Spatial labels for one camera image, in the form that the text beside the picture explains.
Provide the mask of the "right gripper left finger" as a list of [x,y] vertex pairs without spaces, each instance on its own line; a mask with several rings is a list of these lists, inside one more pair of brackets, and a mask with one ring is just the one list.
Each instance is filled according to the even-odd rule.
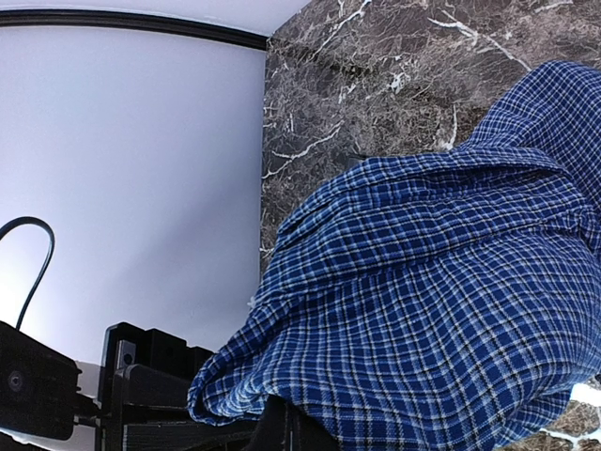
[[294,408],[285,399],[269,396],[246,449],[290,451],[293,449]]

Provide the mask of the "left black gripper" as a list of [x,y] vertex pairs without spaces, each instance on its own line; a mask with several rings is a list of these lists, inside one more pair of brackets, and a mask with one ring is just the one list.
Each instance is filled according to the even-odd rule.
[[127,322],[105,332],[98,402],[97,450],[241,450],[254,422],[216,428],[192,420],[187,396],[213,355],[158,329]]

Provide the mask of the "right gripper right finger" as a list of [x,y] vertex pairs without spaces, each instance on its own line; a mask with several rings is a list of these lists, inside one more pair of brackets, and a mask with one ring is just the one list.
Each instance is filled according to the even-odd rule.
[[300,409],[295,412],[295,449],[299,451],[339,451],[338,442],[314,418]]

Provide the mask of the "blue checkered shirt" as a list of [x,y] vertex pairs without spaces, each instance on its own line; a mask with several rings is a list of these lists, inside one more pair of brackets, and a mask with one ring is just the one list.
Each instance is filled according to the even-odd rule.
[[549,61],[443,153],[370,158],[280,226],[190,416],[279,397],[342,450],[492,450],[600,371],[600,72]]

